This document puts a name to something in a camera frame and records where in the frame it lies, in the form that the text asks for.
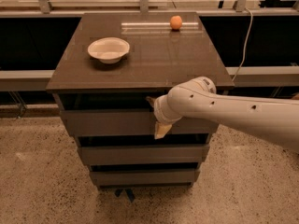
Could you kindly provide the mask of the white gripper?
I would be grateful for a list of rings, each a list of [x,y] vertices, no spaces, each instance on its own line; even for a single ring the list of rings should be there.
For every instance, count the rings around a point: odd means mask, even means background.
[[[155,123],[154,138],[164,138],[172,128],[171,124],[179,121],[182,116],[171,109],[166,95],[162,95],[157,99],[155,97],[147,96],[146,100],[151,107],[154,107],[154,116],[159,121]]]

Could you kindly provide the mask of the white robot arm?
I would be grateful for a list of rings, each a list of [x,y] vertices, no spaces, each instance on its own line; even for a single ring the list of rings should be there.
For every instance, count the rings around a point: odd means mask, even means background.
[[[218,95],[211,79],[197,77],[147,101],[154,110],[157,139],[180,119],[207,119],[299,152],[298,100]]]

